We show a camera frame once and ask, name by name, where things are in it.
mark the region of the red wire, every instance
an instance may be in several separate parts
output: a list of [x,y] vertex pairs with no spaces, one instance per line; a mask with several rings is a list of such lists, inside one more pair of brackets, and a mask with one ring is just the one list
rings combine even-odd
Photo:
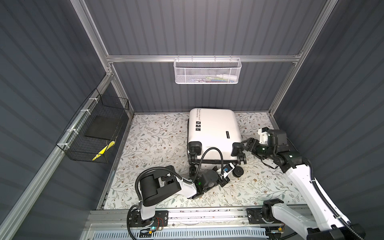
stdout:
[[159,220],[159,218],[158,217],[156,217],[157,218],[157,228],[156,228],[156,231],[159,229],[159,225],[160,225],[160,220]]
[[161,219],[161,224],[163,225],[163,227],[164,227],[164,221],[163,221],[163,219],[162,218],[160,218]]

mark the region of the black suitcase wheel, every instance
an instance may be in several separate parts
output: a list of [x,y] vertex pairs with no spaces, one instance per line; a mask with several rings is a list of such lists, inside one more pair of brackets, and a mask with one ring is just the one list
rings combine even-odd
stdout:
[[241,177],[244,174],[244,169],[240,166],[236,166],[232,173],[235,177]]
[[242,155],[237,155],[237,164],[238,165],[241,165],[241,162],[243,162],[243,164],[247,164],[247,158],[245,156],[245,153],[243,153]]
[[195,166],[189,166],[189,178],[193,179],[196,174],[196,167]]
[[191,153],[188,153],[188,163],[189,163],[189,165],[192,165],[192,156],[191,156]]

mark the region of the vent grille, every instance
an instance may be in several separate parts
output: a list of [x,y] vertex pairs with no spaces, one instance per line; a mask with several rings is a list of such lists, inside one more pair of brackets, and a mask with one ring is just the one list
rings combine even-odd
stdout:
[[[229,227],[229,228],[189,228],[163,229],[152,233],[151,237],[139,237],[139,231],[132,233],[137,239],[194,239],[194,238],[268,238],[265,229],[257,227]],[[127,230],[95,231],[93,240],[130,240]]]

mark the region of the black mounting plate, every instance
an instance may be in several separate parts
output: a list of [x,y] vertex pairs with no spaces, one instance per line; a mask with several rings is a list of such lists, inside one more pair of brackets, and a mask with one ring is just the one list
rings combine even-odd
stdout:
[[[262,216],[262,208],[248,208],[247,209],[247,217],[249,224],[265,224]],[[273,223],[281,223],[279,220],[275,220]]]
[[[160,220],[160,226],[165,227],[168,225],[168,211],[155,211],[154,221],[149,227],[157,227],[158,222],[156,217],[163,220],[163,224]],[[128,221],[130,227],[145,227],[148,225],[148,221],[143,221],[138,211],[131,212]]]

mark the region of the white wire basket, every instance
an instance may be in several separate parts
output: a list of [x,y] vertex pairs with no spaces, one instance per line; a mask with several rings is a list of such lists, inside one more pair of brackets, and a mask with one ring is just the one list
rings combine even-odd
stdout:
[[194,60],[175,58],[175,82],[177,84],[236,84],[238,83],[241,61],[237,59]]

